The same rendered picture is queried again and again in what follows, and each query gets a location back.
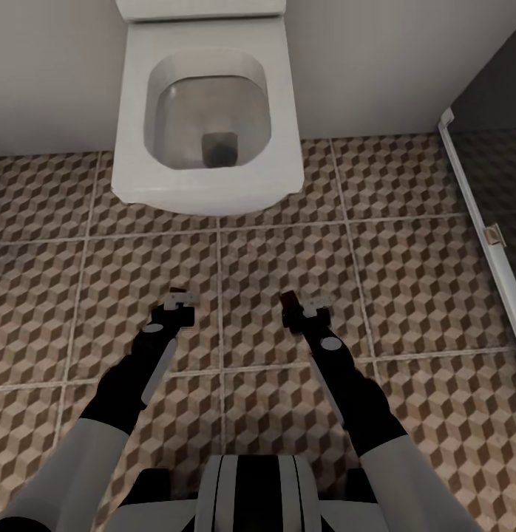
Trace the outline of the robot trunk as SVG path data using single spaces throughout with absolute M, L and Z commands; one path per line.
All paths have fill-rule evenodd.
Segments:
M 194 532 L 322 532 L 313 469 L 304 455 L 212 455 Z

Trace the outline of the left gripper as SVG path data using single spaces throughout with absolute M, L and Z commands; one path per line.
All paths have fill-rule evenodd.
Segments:
M 164 310 L 164 305 L 159 304 L 153 307 L 150 315 L 152 320 L 158 320 L 162 317 L 173 318 L 178 325 L 178 330 L 181 327 L 193 327 L 194 325 L 194 307 L 180 305 L 176 310 Z

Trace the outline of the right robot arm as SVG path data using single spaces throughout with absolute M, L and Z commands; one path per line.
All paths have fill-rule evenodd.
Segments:
M 305 299 L 284 328 L 304 334 L 310 365 L 336 418 L 349 431 L 390 532 L 486 532 L 437 475 L 390 413 L 383 390 L 355 369 L 347 345 L 329 328 L 335 293 Z

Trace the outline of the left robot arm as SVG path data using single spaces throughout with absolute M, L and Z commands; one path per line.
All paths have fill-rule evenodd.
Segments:
M 199 293 L 166 292 L 131 354 L 100 380 L 97 395 L 0 512 L 0 532 L 90 532 L 119 459 L 177 349 L 177 331 L 193 327 Z M 180 305 L 181 304 L 181 305 Z

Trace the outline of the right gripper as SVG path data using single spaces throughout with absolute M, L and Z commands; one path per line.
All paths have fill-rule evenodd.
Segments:
M 282 310 L 282 323 L 284 328 L 289 327 L 291 335 L 304 334 L 304 337 L 307 335 L 308 331 L 311 328 L 316 327 L 317 325 L 323 325 L 324 327 L 330 329 L 330 312 L 327 307 L 316 308 L 317 316 L 307 318 L 303 313 L 297 313 L 293 315 L 287 315 L 285 310 Z M 307 340 L 307 337 L 305 337 Z

